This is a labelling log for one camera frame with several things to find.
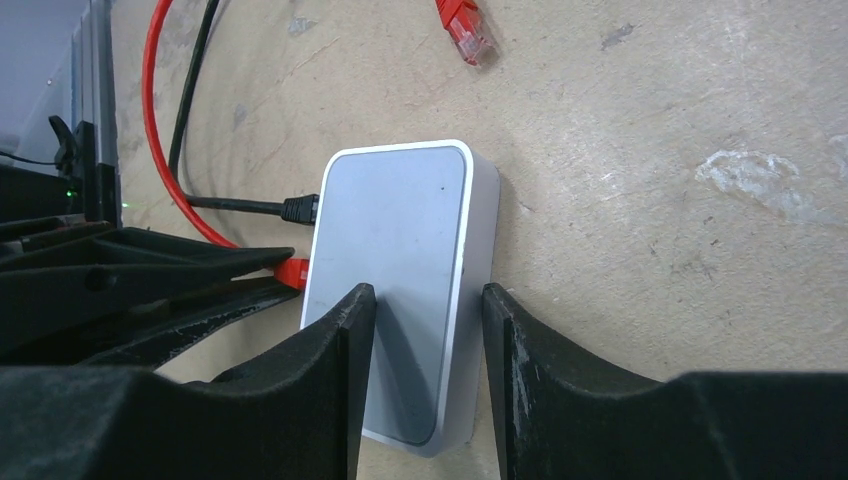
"red cable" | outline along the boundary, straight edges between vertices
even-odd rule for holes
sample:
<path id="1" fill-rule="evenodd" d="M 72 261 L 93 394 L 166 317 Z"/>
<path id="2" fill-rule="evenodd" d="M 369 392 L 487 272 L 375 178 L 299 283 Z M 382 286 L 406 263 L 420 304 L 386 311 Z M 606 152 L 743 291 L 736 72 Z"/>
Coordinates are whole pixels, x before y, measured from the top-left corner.
<path id="1" fill-rule="evenodd" d="M 141 107 L 144 112 L 144 131 L 147 133 L 147 142 L 150 144 L 156 171 L 159 172 L 159 177 L 162 178 L 162 183 L 165 184 L 165 189 L 168 190 L 168 195 L 174 200 L 177 208 L 183 212 L 183 215 L 194 225 L 194 228 L 211 243 L 222 247 L 238 248 L 238 245 L 227 240 L 210 227 L 188 203 L 185 194 L 168 169 L 165 153 L 162 151 L 162 143 L 159 141 L 156 112 L 153 110 L 153 71 L 156 68 L 156 49 L 159 46 L 159 35 L 162 33 L 165 15 L 168 14 L 172 2 L 173 0 L 159 0 L 156 9 L 153 10 L 153 18 L 150 19 L 150 29 L 147 31 L 147 43 L 144 45 L 144 59 L 141 65 Z M 274 269 L 274 276 L 286 285 L 303 290 L 306 287 L 308 268 L 309 260 L 291 258 Z"/>

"router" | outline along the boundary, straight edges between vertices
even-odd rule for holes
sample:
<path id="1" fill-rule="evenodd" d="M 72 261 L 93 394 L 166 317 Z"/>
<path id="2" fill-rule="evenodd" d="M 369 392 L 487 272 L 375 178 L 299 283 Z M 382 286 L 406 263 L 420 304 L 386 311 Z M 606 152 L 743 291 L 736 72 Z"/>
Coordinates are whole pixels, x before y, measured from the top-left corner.
<path id="1" fill-rule="evenodd" d="M 301 328 L 377 294 L 362 433 L 432 457 L 471 439 L 500 177 L 458 140 L 343 150 L 324 171 Z"/>

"black connector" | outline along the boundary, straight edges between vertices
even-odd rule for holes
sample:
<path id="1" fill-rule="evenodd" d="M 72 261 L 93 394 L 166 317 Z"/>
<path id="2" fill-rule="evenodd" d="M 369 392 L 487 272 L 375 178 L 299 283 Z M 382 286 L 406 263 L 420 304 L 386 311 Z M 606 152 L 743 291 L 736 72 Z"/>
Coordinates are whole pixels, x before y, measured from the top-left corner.
<path id="1" fill-rule="evenodd" d="M 303 197 L 287 198 L 283 201 L 283 220 L 301 225 L 315 225 L 318 217 L 318 195 L 305 195 Z"/>

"screw hole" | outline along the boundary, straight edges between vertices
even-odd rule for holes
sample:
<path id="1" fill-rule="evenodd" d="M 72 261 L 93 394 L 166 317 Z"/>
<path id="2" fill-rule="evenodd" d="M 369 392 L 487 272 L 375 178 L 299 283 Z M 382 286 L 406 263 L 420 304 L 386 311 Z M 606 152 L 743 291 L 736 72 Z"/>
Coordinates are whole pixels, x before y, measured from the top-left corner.
<path id="1" fill-rule="evenodd" d="M 95 267 L 85 274 L 85 288 L 90 292 L 107 290 L 118 280 L 118 277 L 102 267 Z"/>

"concrete floor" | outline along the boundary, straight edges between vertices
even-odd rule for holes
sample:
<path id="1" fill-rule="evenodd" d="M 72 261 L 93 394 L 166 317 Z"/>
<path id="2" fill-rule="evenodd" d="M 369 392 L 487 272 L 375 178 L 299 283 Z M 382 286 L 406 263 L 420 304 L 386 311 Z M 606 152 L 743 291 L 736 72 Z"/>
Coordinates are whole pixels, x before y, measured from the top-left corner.
<path id="1" fill-rule="evenodd" d="M 127 225 L 198 238 L 153 168 L 139 97 L 154 0 L 113 11 Z M 494 280 L 598 355 L 691 369 L 848 369 L 848 4 L 619 0 L 481 6 L 497 61 L 463 64 L 432 0 L 222 2 L 184 183 L 282 200 L 349 147 L 459 138 L 503 179 Z M 177 0 L 156 74 L 163 143 L 205 2 Z M 293 25 L 315 22 L 303 32 Z M 245 245 L 311 231 L 204 217 Z M 291 302 L 162 372 L 208 379 L 297 329 Z M 360 478 L 497 478 L 481 384 L 470 445 L 432 460 L 363 440 Z"/>

